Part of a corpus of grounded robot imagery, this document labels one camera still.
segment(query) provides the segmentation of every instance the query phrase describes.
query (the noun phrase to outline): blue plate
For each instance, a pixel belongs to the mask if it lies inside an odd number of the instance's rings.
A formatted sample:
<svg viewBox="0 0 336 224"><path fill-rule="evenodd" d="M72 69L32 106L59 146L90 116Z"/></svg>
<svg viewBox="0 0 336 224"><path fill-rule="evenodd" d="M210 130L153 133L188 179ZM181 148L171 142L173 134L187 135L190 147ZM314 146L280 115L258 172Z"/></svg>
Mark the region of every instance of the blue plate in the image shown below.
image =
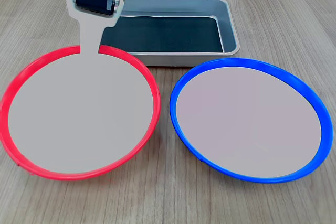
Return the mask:
<svg viewBox="0 0 336 224"><path fill-rule="evenodd" d="M176 103L177 99L179 98L180 92L183 89L183 87L194 77L197 75L216 68L223 68L223 67L244 67L244 68L251 68L255 70L262 71L264 73L270 74L279 80L285 82L286 84L290 85L292 88L294 88L297 92L299 92L314 108L316 111L316 114L318 115L318 118L320 120L321 124L321 143L320 147L315 155L315 157L302 169L286 175L281 176L277 178L257 178L257 177L250 177L245 176L241 174L236 174L233 172L230 172L229 170L226 170L223 167L219 167L218 165L212 163L208 159L206 159L204 156L202 156L198 150L196 150L186 139L186 137L183 134L183 131L181 130L177 116L176 116ZM301 178L303 176L306 176L313 172L315 169L317 169L326 159L328 156L332 141L333 141L333 128L332 128L332 122L331 118L329 116L328 110L324 106L321 99L315 94L315 92L307 86L303 81L292 75L291 73L280 69L276 66L257 61L257 60L251 60L251 59L241 59L241 58L230 58L230 59L219 59L219 60L213 60L206 63L203 63L199 66L194 67L190 71L188 71L176 84L170 100L170 114L172 123L174 125L174 128L180 137L180 139L183 141L185 146L202 162L206 163L210 167L226 174L231 177L235 177L241 180L246 180L249 182L255 182L255 183L283 183L283 182L289 182L291 180L295 180L298 178Z"/></svg>

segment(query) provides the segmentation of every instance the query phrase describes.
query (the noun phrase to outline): table surface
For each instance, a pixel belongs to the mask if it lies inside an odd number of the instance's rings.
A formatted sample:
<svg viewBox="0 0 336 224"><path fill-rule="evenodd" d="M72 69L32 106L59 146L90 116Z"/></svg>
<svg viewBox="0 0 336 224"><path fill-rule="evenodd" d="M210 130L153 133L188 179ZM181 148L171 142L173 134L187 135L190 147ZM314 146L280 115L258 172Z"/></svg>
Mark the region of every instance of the table surface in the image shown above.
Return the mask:
<svg viewBox="0 0 336 224"><path fill-rule="evenodd" d="M306 82L336 125L335 0L227 0L238 57L265 61ZM79 44L65 0L0 0L0 95L23 67ZM154 136L132 160L78 182L31 176L0 147L0 223L336 223L336 145L314 173L262 185L201 163L176 135L170 94L187 69L151 68L162 96Z"/></svg>

